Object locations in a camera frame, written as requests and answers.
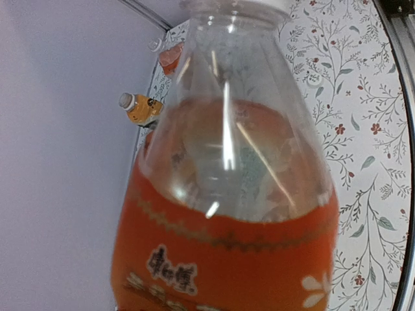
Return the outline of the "orange bottle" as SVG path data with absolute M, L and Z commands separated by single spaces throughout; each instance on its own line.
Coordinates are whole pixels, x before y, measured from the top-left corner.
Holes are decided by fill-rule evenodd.
M 338 200 L 276 43 L 286 1 L 186 1 L 113 252 L 118 310 L 326 310 Z
M 180 57 L 183 51 L 184 41 L 178 43 L 166 43 L 162 39 L 157 38 L 148 43 L 148 48 L 158 53 L 158 62 L 163 69 L 163 73 L 167 77 L 172 77 L 178 67 Z

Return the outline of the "yellow dark-label bottle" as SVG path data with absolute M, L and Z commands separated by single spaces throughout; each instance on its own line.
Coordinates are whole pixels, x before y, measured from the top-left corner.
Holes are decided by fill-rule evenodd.
M 164 105 L 158 100 L 131 93 L 121 95 L 119 106 L 126 112 L 133 124 L 142 128 L 155 127 L 164 109 Z

